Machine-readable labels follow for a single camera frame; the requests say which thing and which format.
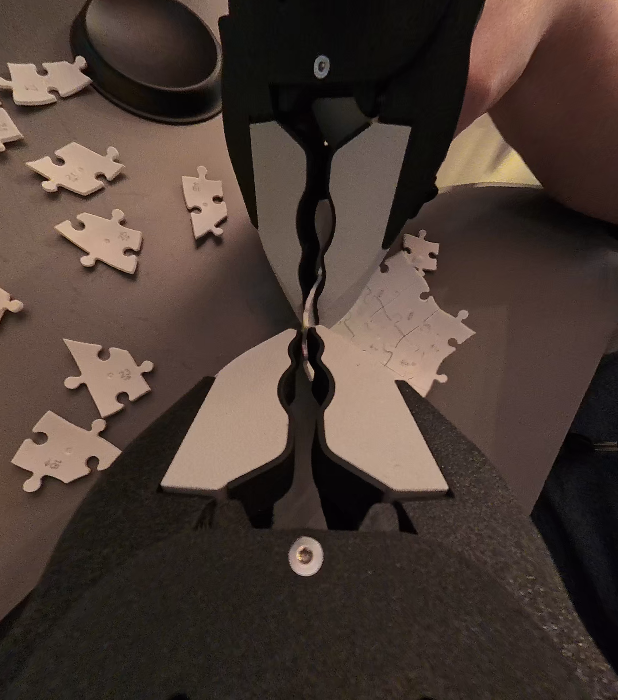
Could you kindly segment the black round ball stand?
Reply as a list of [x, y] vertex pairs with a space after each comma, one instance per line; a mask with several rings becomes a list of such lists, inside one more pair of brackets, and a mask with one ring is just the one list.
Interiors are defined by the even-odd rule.
[[168, 125], [222, 110], [222, 49], [181, 1], [86, 1], [69, 32], [94, 89], [118, 108]]

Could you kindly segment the person's right forearm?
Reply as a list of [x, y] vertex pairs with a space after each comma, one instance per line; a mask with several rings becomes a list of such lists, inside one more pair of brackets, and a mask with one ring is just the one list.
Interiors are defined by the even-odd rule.
[[485, 113], [551, 197], [618, 225], [618, 1], [486, 1], [455, 135]]

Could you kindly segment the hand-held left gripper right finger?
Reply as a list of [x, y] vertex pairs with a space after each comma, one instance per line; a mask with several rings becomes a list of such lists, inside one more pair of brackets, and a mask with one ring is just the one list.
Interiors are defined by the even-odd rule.
[[386, 501], [446, 495], [448, 483], [393, 374], [329, 328], [314, 327], [312, 339], [314, 380], [327, 384], [319, 424], [325, 454]]

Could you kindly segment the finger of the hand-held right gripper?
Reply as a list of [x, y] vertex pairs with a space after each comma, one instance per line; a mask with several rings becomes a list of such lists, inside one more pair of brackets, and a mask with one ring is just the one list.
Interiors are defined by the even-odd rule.
[[385, 231], [410, 131], [375, 122], [333, 154], [329, 203], [317, 217], [323, 269], [317, 321], [323, 326], [344, 317], [385, 257]]
[[307, 155], [276, 121], [250, 126], [257, 229], [270, 267], [304, 326], [316, 324], [320, 277], [316, 204], [304, 201]]

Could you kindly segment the assembled white puzzle section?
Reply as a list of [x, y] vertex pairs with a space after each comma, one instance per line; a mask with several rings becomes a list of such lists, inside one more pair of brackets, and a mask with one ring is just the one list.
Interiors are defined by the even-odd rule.
[[448, 379], [441, 364], [474, 336], [468, 316], [466, 310], [450, 314], [440, 308], [424, 273], [400, 252], [375, 271], [331, 329], [426, 397], [435, 383]]

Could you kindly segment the scattered loose puzzle pieces group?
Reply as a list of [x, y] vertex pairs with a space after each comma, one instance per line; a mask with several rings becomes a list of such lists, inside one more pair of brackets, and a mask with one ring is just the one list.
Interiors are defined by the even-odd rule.
[[[83, 90], [90, 79], [83, 73], [86, 68], [84, 57], [77, 56], [72, 63], [44, 63], [44, 74], [39, 74], [34, 65], [10, 65], [11, 79], [0, 77], [0, 88], [13, 91], [15, 103], [21, 106], [45, 106], [55, 101], [53, 92], [60, 97], [69, 97]], [[0, 100], [0, 153], [6, 151], [6, 144], [23, 138], [22, 133], [1, 106]], [[50, 157], [43, 157], [27, 166], [43, 177], [42, 187], [48, 193], [65, 188], [80, 196], [89, 196], [103, 187], [98, 179], [115, 179], [122, 171], [123, 164], [119, 152], [112, 146], [105, 154], [71, 142], [58, 149], [55, 156], [60, 163]], [[142, 247], [142, 233], [126, 227], [125, 215], [114, 209], [108, 218], [90, 213], [77, 215], [79, 228], [70, 221], [55, 226], [61, 237], [77, 246], [84, 254], [80, 263], [91, 268], [97, 262], [133, 275], [137, 271], [137, 253]], [[23, 302], [0, 287], [0, 323], [7, 312], [16, 314], [24, 308]], [[23, 483], [23, 490], [34, 493], [41, 488], [43, 478], [51, 477], [68, 484], [86, 477], [91, 469], [88, 461], [97, 459], [97, 470], [105, 470], [114, 462], [120, 451], [101, 437], [106, 428], [105, 419], [120, 412], [123, 404], [121, 395], [129, 401], [136, 401], [150, 392], [145, 375], [154, 370], [151, 361], [136, 363], [125, 349], [110, 348], [107, 358], [102, 358], [102, 346], [64, 339], [80, 374], [64, 381], [67, 389], [86, 386], [99, 418], [86, 430], [71, 424], [54, 412], [47, 411], [33, 427], [34, 433], [46, 437], [42, 443], [26, 439], [13, 456], [11, 463], [28, 472], [30, 476]]]

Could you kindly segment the white puzzle piece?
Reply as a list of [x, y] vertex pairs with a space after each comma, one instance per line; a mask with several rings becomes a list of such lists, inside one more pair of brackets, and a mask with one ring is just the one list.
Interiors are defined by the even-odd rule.
[[301, 317], [301, 364], [309, 382], [314, 381], [315, 332], [317, 312], [317, 290], [315, 285], [308, 293]]
[[410, 264], [421, 273], [437, 270], [440, 247], [440, 243], [429, 239], [423, 229], [418, 233], [405, 233], [402, 238], [402, 250]]

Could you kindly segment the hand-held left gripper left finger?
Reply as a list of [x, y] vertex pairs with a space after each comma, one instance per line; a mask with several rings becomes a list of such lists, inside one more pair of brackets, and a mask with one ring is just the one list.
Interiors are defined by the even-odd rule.
[[233, 359], [212, 385], [161, 488], [171, 494], [277, 502], [294, 480], [298, 329], [289, 328]]

